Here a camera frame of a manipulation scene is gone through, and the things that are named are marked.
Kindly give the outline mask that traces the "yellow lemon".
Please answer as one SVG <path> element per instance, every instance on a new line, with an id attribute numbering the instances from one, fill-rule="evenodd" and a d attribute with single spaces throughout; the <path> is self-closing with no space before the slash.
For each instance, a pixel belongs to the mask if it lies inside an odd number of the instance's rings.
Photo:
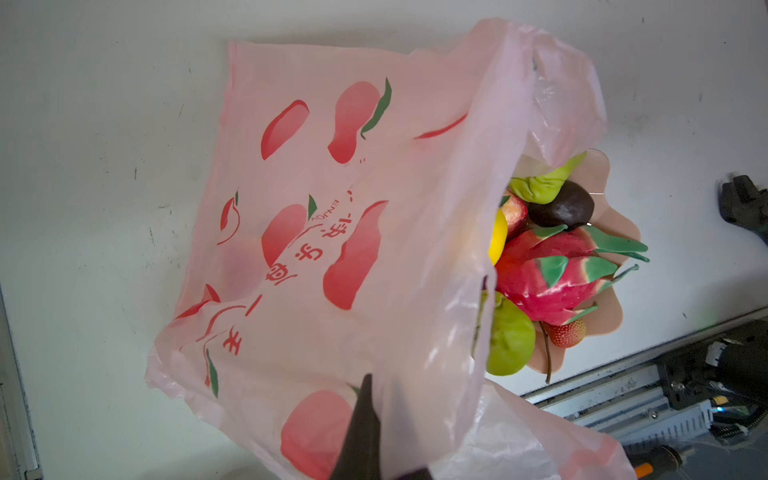
<path id="1" fill-rule="evenodd" d="M 488 250 L 489 258 L 492 265 L 495 265 L 505 248 L 508 235 L 508 223 L 504 212 L 501 209 L 497 210 L 496 218 L 493 226 L 493 232 L 491 236 L 491 243 Z"/>

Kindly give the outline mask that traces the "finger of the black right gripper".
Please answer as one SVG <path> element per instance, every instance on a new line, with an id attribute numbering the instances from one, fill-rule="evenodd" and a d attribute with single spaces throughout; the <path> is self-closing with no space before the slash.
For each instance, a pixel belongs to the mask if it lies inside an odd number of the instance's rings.
<path id="1" fill-rule="evenodd" d="M 767 189 L 758 188 L 748 175 L 732 176 L 718 195 L 721 218 L 767 242 Z"/>

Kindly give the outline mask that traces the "green wrinkled fruit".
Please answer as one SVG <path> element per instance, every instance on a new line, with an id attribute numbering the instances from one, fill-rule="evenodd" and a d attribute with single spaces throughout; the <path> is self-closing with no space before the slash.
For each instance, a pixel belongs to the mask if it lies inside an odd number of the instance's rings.
<path id="1" fill-rule="evenodd" d="M 509 376 L 531 360 L 536 331 L 533 322 L 515 303 L 499 292 L 494 295 L 486 372 L 494 376 Z"/>

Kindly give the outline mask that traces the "pink plastic bag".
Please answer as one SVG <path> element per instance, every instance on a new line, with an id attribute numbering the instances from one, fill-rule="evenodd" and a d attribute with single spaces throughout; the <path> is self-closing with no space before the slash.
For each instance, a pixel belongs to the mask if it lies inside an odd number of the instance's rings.
<path id="1" fill-rule="evenodd" d="M 146 383 L 283 479 L 330 479 L 363 378 L 384 479 L 631 479 L 611 436 L 487 379 L 518 165 L 601 138 L 589 57 L 501 19 L 409 54 L 231 42 L 219 139 Z"/>

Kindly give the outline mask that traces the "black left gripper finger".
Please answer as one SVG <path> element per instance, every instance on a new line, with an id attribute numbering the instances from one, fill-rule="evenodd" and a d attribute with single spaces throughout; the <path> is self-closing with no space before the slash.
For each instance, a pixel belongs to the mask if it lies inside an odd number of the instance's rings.
<path id="1" fill-rule="evenodd" d="M 362 381 L 340 455 L 330 480 L 381 480 L 381 423 L 373 406 L 373 379 Z"/>

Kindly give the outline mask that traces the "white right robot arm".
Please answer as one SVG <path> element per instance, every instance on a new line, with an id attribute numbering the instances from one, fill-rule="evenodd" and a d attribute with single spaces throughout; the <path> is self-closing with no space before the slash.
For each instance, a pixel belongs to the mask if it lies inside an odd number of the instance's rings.
<path id="1" fill-rule="evenodd" d="M 722 184 L 721 218 L 767 241 L 767 190 L 747 175 Z M 767 329 L 740 340 L 732 336 L 705 339 L 658 359 L 660 384 L 671 406 L 680 410 L 717 396 L 767 403 Z"/>

